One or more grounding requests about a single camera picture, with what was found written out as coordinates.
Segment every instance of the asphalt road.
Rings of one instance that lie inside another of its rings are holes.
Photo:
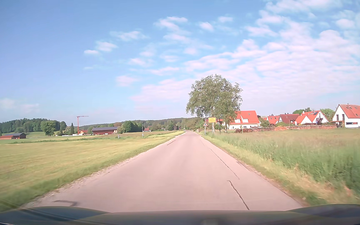
[[[191,131],[31,204],[47,205],[107,212],[302,207]]]

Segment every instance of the shed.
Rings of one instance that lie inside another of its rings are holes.
[[[117,133],[118,126],[94,127],[91,131],[93,135],[112,135]]]
[[[8,140],[8,139],[24,139],[26,138],[25,133],[13,133],[8,135],[0,136],[0,140]]]

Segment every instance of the grass field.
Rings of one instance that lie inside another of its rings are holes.
[[[120,134],[120,139],[117,135],[97,135],[0,140],[0,211],[18,207],[182,133],[148,132],[142,138],[138,132]]]
[[[360,129],[205,136],[311,205],[360,204]]]

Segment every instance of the yellow sign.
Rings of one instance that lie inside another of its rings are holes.
[[[216,122],[216,117],[209,117],[208,118],[208,123],[215,123]]]

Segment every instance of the construction crane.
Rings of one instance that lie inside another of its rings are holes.
[[[88,117],[88,116],[77,116],[77,134],[80,134],[80,129],[79,129],[79,118],[80,117]]]

